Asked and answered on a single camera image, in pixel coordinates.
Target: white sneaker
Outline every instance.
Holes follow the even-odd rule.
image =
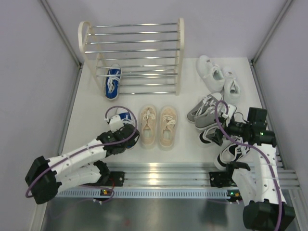
[[[236,73],[229,67],[224,67],[222,73],[226,79],[224,85],[224,100],[229,104],[235,105],[241,97],[241,88],[236,80]]]
[[[199,76],[211,92],[219,92],[225,84],[225,77],[220,67],[214,64],[206,55],[200,56],[196,68]]]

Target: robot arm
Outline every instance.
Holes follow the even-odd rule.
[[[109,121],[110,131],[102,133],[88,144],[60,156],[45,159],[43,156],[34,160],[26,175],[26,183],[37,204],[45,203],[58,192],[86,183],[104,185],[110,171],[101,160],[119,154],[127,147],[135,145],[139,138],[131,124],[123,124],[119,115]]]
[[[229,138],[230,136],[242,137],[243,142],[249,144],[246,146],[250,147],[249,153],[253,156],[256,181],[253,180],[247,163],[230,162],[226,166],[226,172],[228,178],[232,178],[238,186],[244,201],[245,227],[259,231],[272,231],[277,230],[276,223],[279,223],[278,228],[283,231],[295,218],[295,211],[293,207],[286,205],[280,188],[276,166],[275,133],[266,130],[266,116],[265,109],[249,108],[248,122],[240,123],[234,120],[232,112],[227,114],[222,111],[219,121]],[[220,129],[208,136],[220,146],[222,137],[223,133]]]

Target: beige shoe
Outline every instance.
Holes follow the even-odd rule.
[[[175,137],[177,111],[172,106],[165,106],[160,114],[159,143],[166,151],[172,149]]]
[[[153,105],[146,105],[140,113],[141,142],[147,149],[153,148],[156,136],[156,109]]]

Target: shoe sole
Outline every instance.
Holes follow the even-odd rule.
[[[141,139],[141,144],[142,144],[143,148],[145,148],[145,149],[152,149],[152,148],[155,147],[155,140],[156,140],[157,110],[156,110],[155,106],[152,105],[152,104],[147,104],[147,105],[143,106],[142,109],[141,109],[141,111],[140,111],[140,113],[139,113],[139,119],[140,119],[140,121],[141,121],[141,112],[142,112],[146,107],[150,107],[150,108],[153,109],[153,111],[155,111],[155,114],[156,114],[156,115],[155,115],[155,117],[156,117],[155,120],[156,120],[156,121],[155,121],[155,125],[154,125],[154,132],[155,132],[155,134],[154,134],[154,141],[153,141],[153,143],[151,143],[151,144],[145,144],[145,143],[142,142],[142,139]]]
[[[159,145],[160,145],[160,147],[161,147],[161,149],[162,150],[164,150],[164,151],[170,151],[172,148],[173,148],[173,145],[174,145],[174,139],[175,139],[175,135],[176,135],[176,132],[177,132],[177,125],[178,125],[178,111],[173,107],[173,106],[170,106],[170,105],[167,105],[167,106],[164,106],[163,108],[162,108],[162,110],[161,110],[161,112],[160,112],[160,117],[159,118],[161,118],[161,113],[166,109],[166,108],[172,108],[175,112],[176,112],[176,114],[177,114],[177,121],[176,121],[176,124],[175,124],[175,126],[174,126],[174,137],[173,137],[173,140],[172,140],[172,143],[171,143],[171,145],[170,146],[163,146],[162,144],[161,144],[161,142],[160,142],[160,137],[159,137]]]

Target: gray wall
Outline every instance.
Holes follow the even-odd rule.
[[[77,67],[38,0],[0,7],[0,230],[27,231],[33,160],[56,154]]]
[[[285,0],[52,0],[76,53],[81,21],[93,25],[185,21],[185,56],[253,58]]]
[[[281,152],[308,201],[308,1],[295,0],[257,63]]]

